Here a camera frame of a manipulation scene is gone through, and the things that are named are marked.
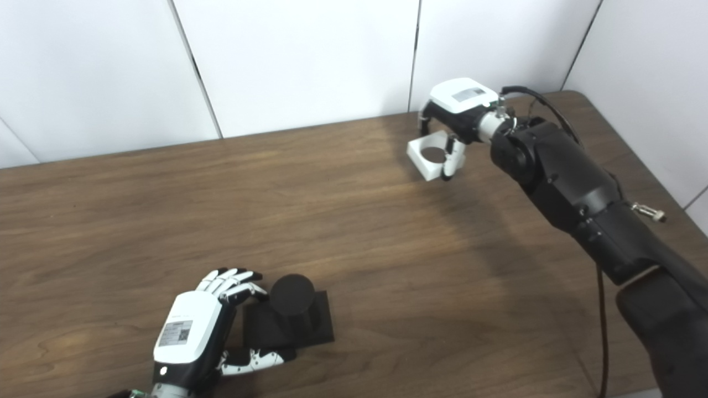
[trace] black cable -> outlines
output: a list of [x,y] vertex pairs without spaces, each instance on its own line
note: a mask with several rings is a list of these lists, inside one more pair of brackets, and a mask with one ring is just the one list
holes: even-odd
[[[531,110],[533,109],[533,104],[536,100],[540,102],[543,106],[546,106],[548,109],[553,112],[553,114],[556,116],[558,119],[559,123],[561,124],[561,127],[563,130],[565,130],[566,133],[568,133],[568,136],[573,139],[578,145],[581,147],[583,146],[582,141],[580,140],[580,137],[578,137],[578,134],[576,133],[575,129],[573,128],[573,125],[570,123],[570,121],[563,116],[563,114],[556,108],[552,103],[548,101],[546,97],[543,95],[537,93],[536,91],[533,91],[532,89],[529,89],[528,87],[524,86],[506,86],[502,87],[501,89],[501,95],[506,95],[508,93],[523,93],[523,94],[528,94],[532,97],[534,97],[533,102],[529,105],[529,116],[531,114]],[[597,274],[598,274],[598,305],[600,307],[600,334],[602,335],[602,341],[603,341],[603,376],[602,380],[600,381],[600,392],[598,393],[598,398],[606,398],[607,397],[607,380],[610,375],[610,343],[607,340],[607,310],[605,306],[605,280],[603,279],[603,270],[600,268],[599,265],[595,265],[597,269]]]
[[506,86],[501,88],[501,95],[505,96],[506,94],[509,93],[522,93],[522,94],[528,94],[538,100],[538,102],[541,103],[541,105],[547,107],[548,109],[553,112],[553,114],[556,116],[558,119],[559,123],[561,124],[561,127],[563,130],[565,130],[566,133],[568,133],[568,136],[573,139],[578,145],[583,147],[583,143],[580,140],[580,137],[578,137],[578,134],[576,133],[575,129],[573,128],[573,125],[570,123],[570,121],[563,116],[563,114],[556,108],[555,105],[550,103],[548,101],[548,98],[544,97],[542,94],[537,93],[536,91],[533,91],[532,89],[529,89],[528,87],[524,86]]
[[600,333],[603,336],[603,378],[600,382],[598,398],[607,396],[607,379],[610,374],[610,344],[607,342],[607,312],[605,311],[605,280],[603,270],[596,265],[598,270],[598,294],[600,305]]

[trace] black cylinder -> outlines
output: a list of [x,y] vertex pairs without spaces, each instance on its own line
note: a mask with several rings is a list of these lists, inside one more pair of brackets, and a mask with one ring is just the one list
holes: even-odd
[[319,328],[314,286],[303,275],[292,273],[278,279],[270,290],[270,306],[280,315],[281,327],[297,339],[305,339]]

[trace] label sticker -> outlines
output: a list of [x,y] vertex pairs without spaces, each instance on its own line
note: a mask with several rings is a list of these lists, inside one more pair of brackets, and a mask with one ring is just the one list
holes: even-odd
[[165,325],[158,347],[180,346],[187,344],[189,331],[192,329],[192,321],[171,322]]
[[482,94],[484,94],[484,90],[480,89],[479,87],[472,87],[471,89],[465,89],[460,91],[459,93],[453,94],[452,97],[457,102],[462,102],[467,101],[470,98],[480,96]]

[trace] black object on base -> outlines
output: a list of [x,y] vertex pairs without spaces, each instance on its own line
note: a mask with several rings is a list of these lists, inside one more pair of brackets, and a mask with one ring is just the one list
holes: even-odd
[[282,277],[270,300],[244,309],[244,346],[303,348],[334,341],[327,292],[315,292],[303,275]]

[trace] white 3d-printed holder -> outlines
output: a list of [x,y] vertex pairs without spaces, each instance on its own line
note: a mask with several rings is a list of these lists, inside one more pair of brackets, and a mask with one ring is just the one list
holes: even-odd
[[[408,141],[408,149],[406,150],[406,153],[426,181],[434,180],[437,177],[440,177],[440,173],[443,170],[443,163],[435,163],[434,161],[427,160],[423,157],[421,151],[425,148],[431,147],[445,150],[445,144],[447,144],[447,133],[444,131],[434,132],[433,134],[426,135],[425,137],[420,137],[417,140]],[[457,168],[459,169],[463,165],[464,154],[459,160]]]

